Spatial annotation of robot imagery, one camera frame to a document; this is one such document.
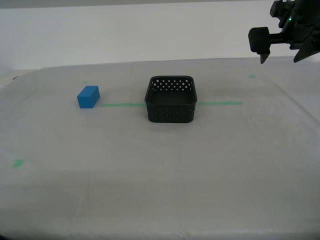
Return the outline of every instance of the green tape line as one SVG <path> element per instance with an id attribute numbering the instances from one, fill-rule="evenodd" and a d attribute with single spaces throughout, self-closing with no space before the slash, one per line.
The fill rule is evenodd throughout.
<path id="1" fill-rule="evenodd" d="M 103 108 L 116 108 L 116 107 L 143 107 L 145 103 L 111 103 L 111 104 L 101 104 L 100 107 Z"/>
<path id="2" fill-rule="evenodd" d="M 241 101 L 203 101 L 196 103 L 197 106 L 227 106 L 227 105 L 242 105 Z"/>
<path id="3" fill-rule="evenodd" d="M 25 160 L 17 159 L 17 160 L 14 161 L 12 167 L 13 167 L 14 169 L 18 169 L 18 168 L 20 168 L 24 163 L 25 163 Z"/>
<path id="4" fill-rule="evenodd" d="M 241 101 L 203 101 L 196 103 L 197 106 L 228 106 L 228 105 L 242 105 Z M 145 103 L 105 103 L 101 104 L 103 108 L 118 108 L 118 107 L 144 107 Z"/>

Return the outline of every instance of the white wall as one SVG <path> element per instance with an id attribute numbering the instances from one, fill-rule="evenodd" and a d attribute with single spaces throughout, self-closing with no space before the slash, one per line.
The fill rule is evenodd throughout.
<path id="1" fill-rule="evenodd" d="M 12 69 L 8 66 L 7 63 L 3 63 L 3 62 L 0 61 L 0 77 L 6 75 L 11 70 Z"/>
<path id="2" fill-rule="evenodd" d="M 130 61 L 257 57 L 248 32 L 272 0 L 0 9 L 0 61 L 38 69 Z M 272 56 L 291 56 L 288 45 Z"/>

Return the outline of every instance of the basket rim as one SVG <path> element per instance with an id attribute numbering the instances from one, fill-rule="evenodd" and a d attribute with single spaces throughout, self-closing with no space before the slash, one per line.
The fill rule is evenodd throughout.
<path id="1" fill-rule="evenodd" d="M 188 78 L 192 81 L 192 84 L 193 84 L 193 94 L 194 94 L 194 101 L 192 101 L 191 103 L 185 103 L 185 104 L 168 104 L 168 103 L 151 103 L 147 100 L 148 98 L 148 95 L 149 95 L 149 91 L 151 89 L 151 85 L 152 85 L 152 81 L 156 78 Z M 145 98 L 144 98 L 144 102 L 147 104 L 147 105 L 153 105 L 153 106 L 192 106 L 194 104 L 196 104 L 198 101 L 198 98 L 197 98 L 197 92 L 196 92 L 196 86 L 195 86 L 195 80 L 193 79 L 193 77 L 191 76 L 187 76 L 187 75 L 158 75 L 158 76 L 153 76 L 150 81 L 149 81 L 149 85 L 148 85 L 148 88 L 146 90 L 146 94 L 145 94 Z"/>

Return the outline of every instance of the blue block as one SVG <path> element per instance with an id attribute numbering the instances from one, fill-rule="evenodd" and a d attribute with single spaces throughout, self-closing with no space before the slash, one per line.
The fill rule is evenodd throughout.
<path id="1" fill-rule="evenodd" d="M 77 98 L 81 109 L 92 109 L 100 98 L 98 86 L 85 86 Z"/>

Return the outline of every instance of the black basket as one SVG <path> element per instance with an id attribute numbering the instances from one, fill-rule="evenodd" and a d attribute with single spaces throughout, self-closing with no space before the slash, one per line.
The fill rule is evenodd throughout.
<path id="1" fill-rule="evenodd" d="M 150 122 L 190 123 L 197 102 L 194 79 L 190 76 L 154 76 L 144 101 Z"/>

